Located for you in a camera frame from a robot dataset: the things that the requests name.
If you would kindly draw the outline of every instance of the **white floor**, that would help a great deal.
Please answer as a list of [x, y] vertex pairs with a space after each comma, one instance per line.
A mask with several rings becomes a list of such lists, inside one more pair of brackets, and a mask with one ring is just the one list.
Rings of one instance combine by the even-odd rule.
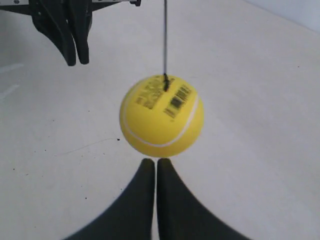
[[[1, 240], [62, 239], [131, 180], [144, 156], [118, 111], [131, 85], [162, 73], [162, 10], [97, 11], [90, 64], [75, 67], [30, 17], [0, 12]], [[319, 34], [241, 0], [169, 2], [169, 73], [205, 106], [202, 135], [174, 166], [254, 240], [320, 239], [319, 66]]]

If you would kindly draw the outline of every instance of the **black robotic arm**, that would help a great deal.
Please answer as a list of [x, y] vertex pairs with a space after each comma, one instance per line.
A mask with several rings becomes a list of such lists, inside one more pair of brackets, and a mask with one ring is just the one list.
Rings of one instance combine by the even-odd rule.
[[141, 0], [0, 0], [0, 10], [30, 15], [35, 28], [49, 38], [69, 66], [89, 63], [88, 35], [93, 11]]

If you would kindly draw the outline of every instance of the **yellow ball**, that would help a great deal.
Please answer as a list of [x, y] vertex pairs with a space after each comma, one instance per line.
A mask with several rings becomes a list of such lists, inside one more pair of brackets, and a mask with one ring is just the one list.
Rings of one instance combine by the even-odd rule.
[[186, 81], [163, 75], [145, 78], [124, 97], [120, 126], [125, 139], [140, 153], [168, 158], [189, 148], [204, 125], [204, 107], [197, 91]]

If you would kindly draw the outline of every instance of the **black string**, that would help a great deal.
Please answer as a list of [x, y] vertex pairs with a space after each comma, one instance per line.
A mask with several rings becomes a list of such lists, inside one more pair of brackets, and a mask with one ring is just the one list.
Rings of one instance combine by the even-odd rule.
[[167, 59], [168, 59], [168, 2], [164, 0], [164, 31], [163, 31], [163, 78], [164, 91], [167, 92], [170, 81], [167, 75]]

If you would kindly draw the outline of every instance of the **barcode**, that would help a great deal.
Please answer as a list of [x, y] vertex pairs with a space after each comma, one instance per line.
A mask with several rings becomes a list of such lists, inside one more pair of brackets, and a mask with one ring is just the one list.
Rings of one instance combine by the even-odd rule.
[[191, 92], [192, 91], [185, 85], [180, 87], [175, 96], [171, 99], [164, 112], [170, 117], [175, 118], [182, 106], [188, 101], [188, 97]]

